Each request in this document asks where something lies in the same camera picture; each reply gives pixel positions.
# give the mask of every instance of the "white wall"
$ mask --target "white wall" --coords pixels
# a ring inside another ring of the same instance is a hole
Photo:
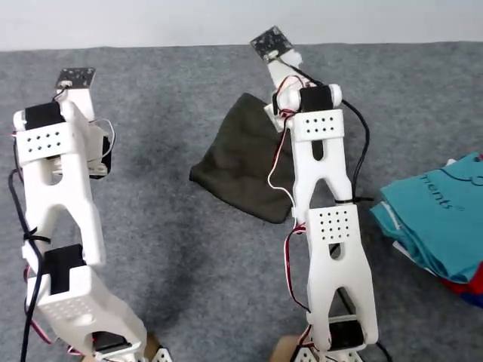
[[[483,41],[482,0],[0,0],[0,50]]]

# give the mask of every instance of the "gray carpet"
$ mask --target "gray carpet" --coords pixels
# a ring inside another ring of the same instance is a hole
[[[360,108],[372,145],[360,193],[478,151],[483,139],[483,44],[299,47],[304,69],[337,82]],[[113,121],[112,173],[93,182],[108,265],[100,273],[169,347],[175,361],[265,361],[280,336],[301,333],[304,316],[285,286],[282,241],[290,228],[224,204],[188,181],[243,92],[269,99],[272,82],[248,46],[100,48],[0,54],[0,346],[18,360],[23,329],[21,232],[6,187],[13,167],[11,117],[48,101],[65,66],[94,66],[97,114]],[[363,133],[346,112],[351,172]],[[315,206],[331,204],[321,189]],[[483,311],[467,305],[390,247],[361,205],[363,243],[374,275],[380,336],[396,361],[475,361],[483,357]],[[55,245],[79,240],[68,217]],[[292,245],[298,295],[307,249]],[[366,361],[383,361],[371,346]],[[30,361],[68,360],[61,343],[31,334]]]

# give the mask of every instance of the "red fabric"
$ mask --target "red fabric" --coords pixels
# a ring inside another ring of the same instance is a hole
[[[480,263],[472,280],[468,284],[458,284],[442,279],[443,283],[455,293],[483,294],[483,262]]]

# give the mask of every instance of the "folded teal shirt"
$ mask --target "folded teal shirt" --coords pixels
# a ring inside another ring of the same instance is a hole
[[[383,231],[437,275],[466,283],[483,261],[483,160],[478,153],[381,189],[387,210],[372,212]]]

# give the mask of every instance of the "circuit board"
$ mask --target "circuit board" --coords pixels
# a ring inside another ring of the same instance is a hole
[[[252,47],[266,63],[270,63],[293,48],[277,26],[250,41]]]
[[[94,80],[94,68],[64,68],[60,72],[55,84],[56,89],[85,89],[89,88]]]

